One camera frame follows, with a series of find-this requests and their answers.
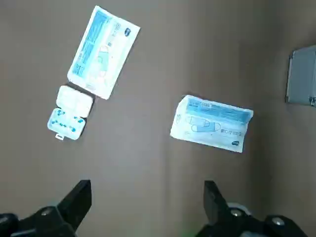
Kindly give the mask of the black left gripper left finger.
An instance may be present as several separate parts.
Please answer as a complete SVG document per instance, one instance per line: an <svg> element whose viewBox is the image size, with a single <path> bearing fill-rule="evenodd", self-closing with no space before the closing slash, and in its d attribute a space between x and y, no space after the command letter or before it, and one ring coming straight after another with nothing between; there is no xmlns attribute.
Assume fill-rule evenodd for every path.
<svg viewBox="0 0 316 237"><path fill-rule="evenodd" d="M56 205L39 209L19 219L13 213L0 215L2 237L75 237L91 208L91 181L80 180Z"/></svg>

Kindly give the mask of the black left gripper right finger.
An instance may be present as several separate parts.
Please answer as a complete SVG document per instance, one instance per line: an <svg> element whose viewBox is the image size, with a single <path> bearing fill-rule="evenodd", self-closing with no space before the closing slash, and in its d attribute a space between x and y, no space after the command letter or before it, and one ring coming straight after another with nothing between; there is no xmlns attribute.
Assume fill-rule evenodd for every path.
<svg viewBox="0 0 316 237"><path fill-rule="evenodd" d="M282 215L255 218L238 203L228 203L214 181L204 182L203 207L208 223L197 237L305 237L305 232Z"/></svg>

